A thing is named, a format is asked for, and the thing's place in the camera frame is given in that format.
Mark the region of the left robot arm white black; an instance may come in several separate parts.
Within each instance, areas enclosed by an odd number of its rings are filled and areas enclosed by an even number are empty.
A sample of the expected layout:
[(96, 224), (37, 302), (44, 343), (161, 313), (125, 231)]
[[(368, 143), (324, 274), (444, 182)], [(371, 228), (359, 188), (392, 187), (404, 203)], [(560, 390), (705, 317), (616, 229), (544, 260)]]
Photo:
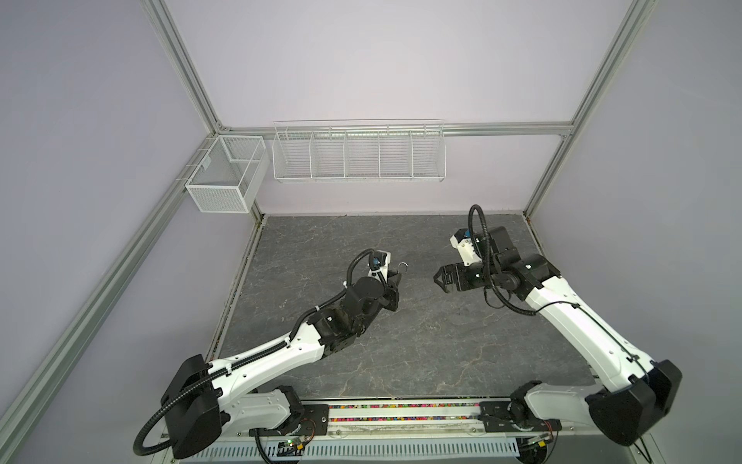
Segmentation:
[(348, 286), (330, 303), (303, 313), (280, 338), (231, 358), (208, 362), (201, 355), (180, 365), (150, 423), (164, 421), (166, 441), (145, 446), (141, 430), (138, 455), (171, 450), (176, 459), (199, 454), (223, 431), (258, 429), (286, 435), (297, 430), (305, 408), (295, 390), (279, 386), (259, 394), (257, 388), (303, 365), (317, 363), (353, 345), (378, 314), (399, 304), (398, 272), (375, 272)]

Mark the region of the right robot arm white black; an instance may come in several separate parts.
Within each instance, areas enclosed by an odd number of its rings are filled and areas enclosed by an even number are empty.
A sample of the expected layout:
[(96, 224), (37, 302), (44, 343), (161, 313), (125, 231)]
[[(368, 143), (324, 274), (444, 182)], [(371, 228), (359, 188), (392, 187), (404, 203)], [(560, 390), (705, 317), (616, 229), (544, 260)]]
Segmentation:
[(525, 309), (504, 305), (520, 315), (543, 317), (577, 350), (596, 376), (592, 386), (553, 386), (531, 381), (512, 392), (500, 418), (517, 429), (539, 421), (571, 421), (593, 426), (616, 444), (629, 447), (670, 413), (682, 380), (671, 361), (654, 361), (621, 336), (540, 254), (521, 257), (504, 227), (485, 234), (467, 228), (450, 238), (460, 262), (442, 266), (434, 282), (460, 292), (482, 288), (510, 292)]

